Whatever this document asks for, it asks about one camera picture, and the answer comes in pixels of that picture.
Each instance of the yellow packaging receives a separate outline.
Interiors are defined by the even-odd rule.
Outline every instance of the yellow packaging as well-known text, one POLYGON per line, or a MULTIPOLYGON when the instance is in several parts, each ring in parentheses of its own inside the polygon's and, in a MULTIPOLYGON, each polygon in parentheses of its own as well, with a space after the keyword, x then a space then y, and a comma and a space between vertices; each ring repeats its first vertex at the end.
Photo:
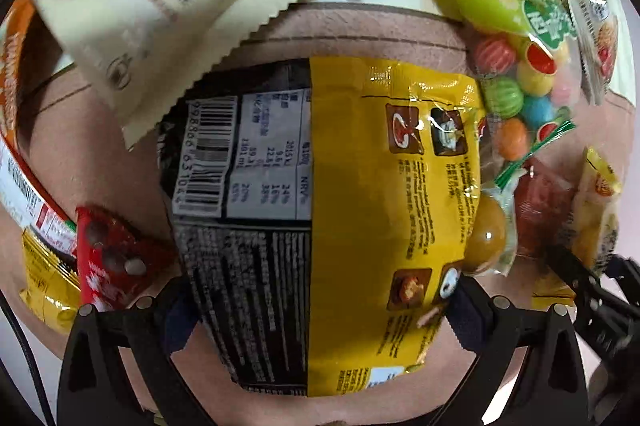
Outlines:
POLYGON ((27 228, 22 233, 27 288, 22 301, 47 326, 68 334, 80 306, 78 276, 27 228))
POLYGON ((389 60, 311 58, 308 395, 415 370, 478 206, 476 82, 389 60))
MULTIPOLYGON (((594 148, 585 151, 584 168, 572 213, 564 224, 561 242, 597 274, 607 266, 616 246, 618 217, 616 202, 622 183, 613 169, 594 148)), ((533 307, 546 310, 550 305, 574 304, 575 293, 555 273, 547 273, 535 285, 533 307)))

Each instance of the blue candy ball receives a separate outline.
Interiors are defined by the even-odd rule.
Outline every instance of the blue candy ball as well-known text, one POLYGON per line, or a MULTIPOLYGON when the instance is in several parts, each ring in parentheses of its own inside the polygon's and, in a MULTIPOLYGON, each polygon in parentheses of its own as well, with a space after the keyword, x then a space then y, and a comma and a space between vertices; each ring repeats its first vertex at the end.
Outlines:
POLYGON ((553 121, 556 117, 556 108, 547 96, 524 96, 524 104, 520 116, 529 127, 529 130, 537 131, 542 125, 553 121))

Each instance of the green logo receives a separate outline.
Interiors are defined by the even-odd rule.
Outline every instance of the green logo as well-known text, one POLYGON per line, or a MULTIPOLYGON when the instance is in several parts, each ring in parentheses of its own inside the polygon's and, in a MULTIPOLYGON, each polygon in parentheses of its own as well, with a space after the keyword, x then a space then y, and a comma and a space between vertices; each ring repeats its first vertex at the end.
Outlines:
POLYGON ((577 36, 574 23, 559 2, 525 0, 523 10, 533 31, 549 49, 557 49, 566 35, 577 36))

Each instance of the green candy ball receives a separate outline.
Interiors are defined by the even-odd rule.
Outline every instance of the green candy ball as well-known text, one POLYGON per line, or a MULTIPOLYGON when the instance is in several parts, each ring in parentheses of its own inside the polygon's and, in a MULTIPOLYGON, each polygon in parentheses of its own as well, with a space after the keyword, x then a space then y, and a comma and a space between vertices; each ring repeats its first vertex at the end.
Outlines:
POLYGON ((496 76, 482 83, 484 102, 488 112, 508 119, 522 110, 524 94, 516 80, 507 76, 496 76))

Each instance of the white label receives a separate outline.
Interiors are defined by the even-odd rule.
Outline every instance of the white label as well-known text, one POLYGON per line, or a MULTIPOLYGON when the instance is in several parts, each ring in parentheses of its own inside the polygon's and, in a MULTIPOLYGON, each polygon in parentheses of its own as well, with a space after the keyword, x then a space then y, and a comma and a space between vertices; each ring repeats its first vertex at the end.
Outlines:
POLYGON ((228 217, 311 219, 311 92, 244 95, 228 217))
POLYGON ((369 373, 367 388, 387 382, 400 374, 404 374, 404 366, 377 366, 372 368, 369 373))
POLYGON ((49 246, 68 254, 76 249, 75 231, 44 202, 1 138, 0 201, 21 228, 31 226, 49 246))
POLYGON ((237 110, 237 96, 189 102, 172 200, 176 215, 221 216, 237 110))

